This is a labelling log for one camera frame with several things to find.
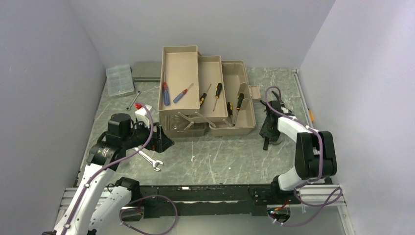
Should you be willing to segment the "short claw hammer black grip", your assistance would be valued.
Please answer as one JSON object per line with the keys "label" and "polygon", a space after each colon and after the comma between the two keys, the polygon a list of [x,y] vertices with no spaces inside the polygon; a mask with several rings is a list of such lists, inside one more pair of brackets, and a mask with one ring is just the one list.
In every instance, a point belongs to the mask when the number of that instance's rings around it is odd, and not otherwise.
{"label": "short claw hammer black grip", "polygon": [[270,144],[272,144],[272,145],[279,145],[281,143],[282,143],[282,140],[281,140],[280,135],[275,136],[274,138],[270,139]]}

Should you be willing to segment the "small blue precision screwdriver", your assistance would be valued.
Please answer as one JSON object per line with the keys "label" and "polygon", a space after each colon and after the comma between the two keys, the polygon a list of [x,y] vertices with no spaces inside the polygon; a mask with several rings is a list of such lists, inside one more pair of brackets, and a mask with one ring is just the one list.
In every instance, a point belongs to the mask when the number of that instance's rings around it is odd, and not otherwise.
{"label": "small blue precision screwdriver", "polygon": [[188,92],[188,90],[194,85],[194,83],[191,83],[186,89],[184,89],[183,91],[181,91],[174,99],[173,102],[174,103],[178,103],[180,99],[182,99],[184,97],[184,95]]}

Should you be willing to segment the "blue handled screwdriver red collar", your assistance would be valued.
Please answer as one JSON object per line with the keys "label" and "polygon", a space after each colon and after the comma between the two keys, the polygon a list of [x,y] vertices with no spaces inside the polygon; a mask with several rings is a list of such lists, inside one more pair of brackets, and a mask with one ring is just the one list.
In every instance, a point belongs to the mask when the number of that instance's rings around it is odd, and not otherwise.
{"label": "blue handled screwdriver red collar", "polygon": [[163,77],[164,77],[164,82],[163,82],[163,101],[165,106],[169,106],[170,105],[170,96],[169,96],[169,90],[168,90],[168,85],[166,82],[166,74],[165,72],[163,72]]}

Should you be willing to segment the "small black yellow screwdriver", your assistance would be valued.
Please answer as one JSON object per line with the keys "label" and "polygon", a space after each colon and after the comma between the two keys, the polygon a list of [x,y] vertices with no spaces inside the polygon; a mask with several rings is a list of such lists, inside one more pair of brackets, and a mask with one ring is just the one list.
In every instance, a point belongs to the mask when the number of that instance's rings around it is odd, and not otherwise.
{"label": "small black yellow screwdriver", "polygon": [[210,90],[210,88],[211,88],[211,86],[212,86],[212,84],[210,84],[209,85],[209,87],[208,87],[208,89],[202,94],[202,96],[200,97],[200,99],[199,99],[199,105],[200,105],[200,107],[203,105],[203,103],[204,103],[204,101],[205,101],[205,99],[206,99],[206,97],[207,97],[207,94],[208,94],[208,92],[209,92],[209,90]]}

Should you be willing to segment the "beige plastic toolbox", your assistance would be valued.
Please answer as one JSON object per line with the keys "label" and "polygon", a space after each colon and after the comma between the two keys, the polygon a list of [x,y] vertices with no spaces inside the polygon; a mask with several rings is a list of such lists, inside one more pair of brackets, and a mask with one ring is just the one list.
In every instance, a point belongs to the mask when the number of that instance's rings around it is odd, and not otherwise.
{"label": "beige plastic toolbox", "polygon": [[[170,105],[163,101],[163,72],[166,74]],[[173,99],[191,83],[178,103]],[[223,84],[215,111],[215,91]],[[199,99],[212,84],[200,107]],[[236,125],[231,127],[227,102],[233,105],[233,121],[237,99],[244,94]],[[223,60],[219,55],[202,55],[197,46],[164,46],[162,49],[158,112],[164,132],[171,138],[201,137],[210,131],[214,136],[242,136],[256,127],[254,100],[260,98],[258,86],[249,83],[241,60]]]}

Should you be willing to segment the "large black yellow screwdriver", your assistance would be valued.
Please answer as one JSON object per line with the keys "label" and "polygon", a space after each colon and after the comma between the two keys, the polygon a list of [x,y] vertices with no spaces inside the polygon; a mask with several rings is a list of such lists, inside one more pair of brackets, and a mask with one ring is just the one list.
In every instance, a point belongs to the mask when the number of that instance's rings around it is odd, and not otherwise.
{"label": "large black yellow screwdriver", "polygon": [[238,99],[237,99],[237,107],[236,107],[236,115],[235,115],[235,118],[234,118],[234,122],[233,122],[233,125],[235,126],[236,125],[236,121],[237,121],[237,118],[238,118],[238,114],[239,114],[239,111],[240,111],[240,108],[241,108],[241,106],[242,106],[242,102],[243,102],[243,99],[244,99],[245,97],[244,97],[244,94],[243,93],[240,93],[239,95],[238,95]]}
{"label": "large black yellow screwdriver", "polygon": [[215,91],[215,103],[214,103],[214,107],[213,107],[213,111],[215,111],[219,96],[221,94],[221,91],[223,89],[223,84],[222,83],[218,83],[216,86],[216,91]]}

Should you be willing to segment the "long claw hammer black grip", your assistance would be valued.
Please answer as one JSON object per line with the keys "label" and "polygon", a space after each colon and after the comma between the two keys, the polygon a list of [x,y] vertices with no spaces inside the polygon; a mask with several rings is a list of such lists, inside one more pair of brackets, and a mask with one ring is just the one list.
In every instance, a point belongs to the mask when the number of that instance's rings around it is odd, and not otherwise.
{"label": "long claw hammer black grip", "polygon": [[270,143],[270,138],[266,135],[264,135],[263,137],[264,137],[263,150],[267,151],[269,147],[269,143]]}

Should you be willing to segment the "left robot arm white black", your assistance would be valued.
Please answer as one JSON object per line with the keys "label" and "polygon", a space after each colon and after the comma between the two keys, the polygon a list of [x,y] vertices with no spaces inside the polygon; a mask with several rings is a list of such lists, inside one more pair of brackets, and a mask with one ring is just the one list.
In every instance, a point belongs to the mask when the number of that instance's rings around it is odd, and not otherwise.
{"label": "left robot arm white black", "polygon": [[90,149],[84,174],[77,191],[50,235],[97,235],[122,207],[133,206],[142,196],[140,183],[121,177],[110,195],[99,205],[101,194],[109,184],[127,150],[143,148],[162,153],[174,145],[158,123],[133,122],[126,113],[111,116],[107,131]]}

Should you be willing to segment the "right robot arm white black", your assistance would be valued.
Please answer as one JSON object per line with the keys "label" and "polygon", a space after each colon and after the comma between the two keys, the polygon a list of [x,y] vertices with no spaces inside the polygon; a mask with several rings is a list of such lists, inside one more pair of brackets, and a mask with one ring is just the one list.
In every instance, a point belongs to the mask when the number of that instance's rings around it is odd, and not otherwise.
{"label": "right robot arm white black", "polygon": [[261,101],[266,106],[266,118],[260,130],[264,138],[263,149],[277,142],[285,134],[296,143],[294,166],[286,173],[276,176],[270,189],[270,198],[282,203],[289,191],[298,185],[315,182],[337,173],[337,160],[333,135],[328,131],[318,131],[300,121],[293,115],[284,113],[277,100]]}

